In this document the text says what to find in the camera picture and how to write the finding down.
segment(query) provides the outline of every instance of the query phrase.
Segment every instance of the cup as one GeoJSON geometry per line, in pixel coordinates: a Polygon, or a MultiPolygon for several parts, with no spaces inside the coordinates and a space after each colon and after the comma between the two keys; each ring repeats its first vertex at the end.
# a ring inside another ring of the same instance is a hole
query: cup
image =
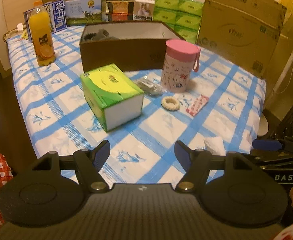
{"type": "Polygon", "coordinates": [[[201,49],[183,40],[167,40],[161,86],[173,93],[184,92],[190,81],[190,73],[199,69],[201,49]]]}

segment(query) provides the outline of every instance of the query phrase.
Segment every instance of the open box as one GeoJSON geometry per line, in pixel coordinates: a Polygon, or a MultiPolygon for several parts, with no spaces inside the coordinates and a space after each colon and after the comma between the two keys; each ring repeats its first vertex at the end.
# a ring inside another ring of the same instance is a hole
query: open box
{"type": "Polygon", "coordinates": [[[88,24],[80,40],[83,71],[111,63],[122,71],[161,69],[169,39],[182,39],[162,22],[123,21],[88,24]],[[84,41],[85,35],[105,29],[118,40],[84,41]]]}

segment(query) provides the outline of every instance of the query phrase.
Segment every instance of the blue and white checkered tablecloth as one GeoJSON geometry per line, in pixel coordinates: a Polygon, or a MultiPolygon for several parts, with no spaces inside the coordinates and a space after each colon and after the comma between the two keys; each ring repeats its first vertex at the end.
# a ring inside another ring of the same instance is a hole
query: blue and white checkered tablecloth
{"type": "MultiPolygon", "coordinates": [[[[82,31],[77,26],[54,34],[57,59],[44,67],[37,64],[33,44],[20,37],[8,40],[14,86],[37,157],[48,151],[71,155],[107,139],[111,155],[100,173],[110,185],[171,182],[175,186],[184,173],[173,153],[176,140],[195,149],[205,147],[203,138],[220,136],[226,150],[249,152],[257,136],[265,82],[205,49],[198,73],[191,73],[190,89],[174,95],[181,103],[179,111],[164,110],[161,97],[145,96],[140,117],[106,133],[82,91],[82,31]],[[199,94],[210,99],[193,118],[185,109],[199,94]]],[[[131,79],[148,75],[159,83],[161,70],[127,75],[131,79]]],[[[212,171],[210,179],[221,174],[212,171]]],[[[76,180],[72,171],[63,175],[76,180]]]]}

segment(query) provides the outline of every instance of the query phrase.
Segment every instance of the orange juice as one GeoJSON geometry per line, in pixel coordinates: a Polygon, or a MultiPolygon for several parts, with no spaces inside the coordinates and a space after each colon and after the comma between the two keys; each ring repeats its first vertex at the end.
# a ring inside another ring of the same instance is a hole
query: orange juice
{"type": "Polygon", "coordinates": [[[34,50],[39,66],[47,66],[55,61],[50,16],[41,1],[34,3],[34,10],[29,18],[34,50]]]}

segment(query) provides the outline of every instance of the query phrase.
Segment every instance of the stack of green tissue packs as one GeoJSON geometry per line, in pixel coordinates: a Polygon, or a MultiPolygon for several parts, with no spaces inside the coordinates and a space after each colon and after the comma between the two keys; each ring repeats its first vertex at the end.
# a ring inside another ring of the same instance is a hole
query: stack of green tissue packs
{"type": "Polygon", "coordinates": [[[197,40],[203,3],[194,0],[155,0],[154,21],[162,21],[188,42],[197,40]]]}

